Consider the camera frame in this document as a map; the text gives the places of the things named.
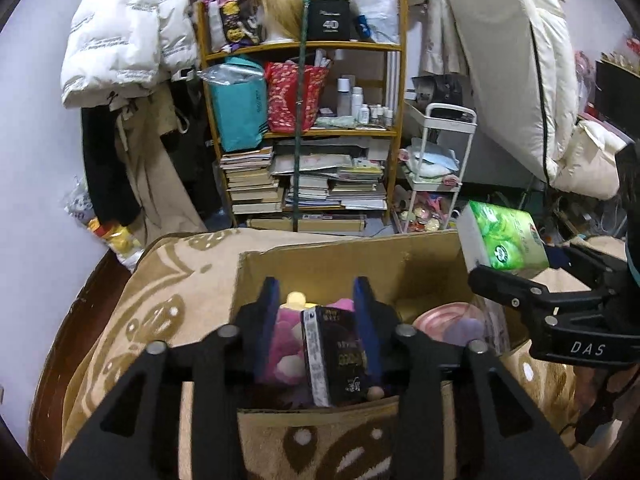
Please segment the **person's right hand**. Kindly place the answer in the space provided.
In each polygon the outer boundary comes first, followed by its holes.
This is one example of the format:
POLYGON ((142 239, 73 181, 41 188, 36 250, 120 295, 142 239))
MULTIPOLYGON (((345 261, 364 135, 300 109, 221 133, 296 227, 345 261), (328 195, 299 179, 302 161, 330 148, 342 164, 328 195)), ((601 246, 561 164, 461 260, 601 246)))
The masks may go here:
MULTIPOLYGON (((608 372, 595 368, 570 366, 568 368, 574 374, 573 401, 568 411, 568 420, 576 422, 580 415, 588 411, 596 400, 599 388, 604 384, 608 372)), ((621 370, 608 378, 608 392, 616 393, 628 385, 634 374, 639 370, 638 365, 629 370, 621 370)), ((625 394, 614 403, 614 418, 622 422, 628 422, 639 409, 639 378, 636 378, 625 394)))

